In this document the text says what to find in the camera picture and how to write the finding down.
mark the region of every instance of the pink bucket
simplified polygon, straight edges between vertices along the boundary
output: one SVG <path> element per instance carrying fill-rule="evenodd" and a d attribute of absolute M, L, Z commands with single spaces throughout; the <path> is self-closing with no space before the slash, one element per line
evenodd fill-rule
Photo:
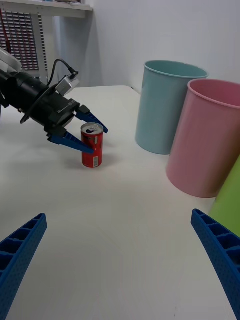
<path fill-rule="evenodd" d="M 188 92 L 167 164 L 181 191 L 215 197 L 240 155 L 240 84 L 197 79 Z"/>

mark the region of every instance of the red soda can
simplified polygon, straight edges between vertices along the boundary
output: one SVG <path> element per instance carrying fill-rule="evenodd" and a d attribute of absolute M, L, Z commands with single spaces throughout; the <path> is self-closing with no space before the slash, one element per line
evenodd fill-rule
<path fill-rule="evenodd" d="M 99 167 L 103 160 L 104 128 L 94 122 L 85 123 L 81 126 L 81 141 L 91 147 L 92 154 L 82 153 L 82 164 L 88 168 Z"/>

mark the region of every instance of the green bucket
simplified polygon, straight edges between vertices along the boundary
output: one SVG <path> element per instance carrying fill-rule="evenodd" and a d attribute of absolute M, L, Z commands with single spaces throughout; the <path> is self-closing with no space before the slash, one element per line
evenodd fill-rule
<path fill-rule="evenodd" d="M 240 237 L 240 157 L 216 197 L 209 216 Z"/>

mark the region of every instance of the light blue bucket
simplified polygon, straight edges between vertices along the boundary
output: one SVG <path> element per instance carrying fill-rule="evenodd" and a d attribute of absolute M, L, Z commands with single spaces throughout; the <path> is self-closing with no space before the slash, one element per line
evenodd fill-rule
<path fill-rule="evenodd" d="M 197 66 L 175 61 L 145 63 L 136 142 L 143 149 L 169 155 L 192 79 L 207 78 Z"/>

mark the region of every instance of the plastic bucket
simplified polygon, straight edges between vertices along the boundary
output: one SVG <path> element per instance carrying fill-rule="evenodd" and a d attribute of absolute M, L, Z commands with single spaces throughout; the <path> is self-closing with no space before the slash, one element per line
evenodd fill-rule
<path fill-rule="evenodd" d="M 155 154 L 169 155 L 188 82 L 206 78 L 208 73 L 194 65 L 155 60 L 145 64 L 136 142 Z"/>
<path fill-rule="evenodd" d="M 216 197 L 209 215 L 240 237 L 240 157 Z"/>
<path fill-rule="evenodd" d="M 166 173 L 183 192 L 215 197 L 240 154 L 240 84 L 189 82 Z"/>

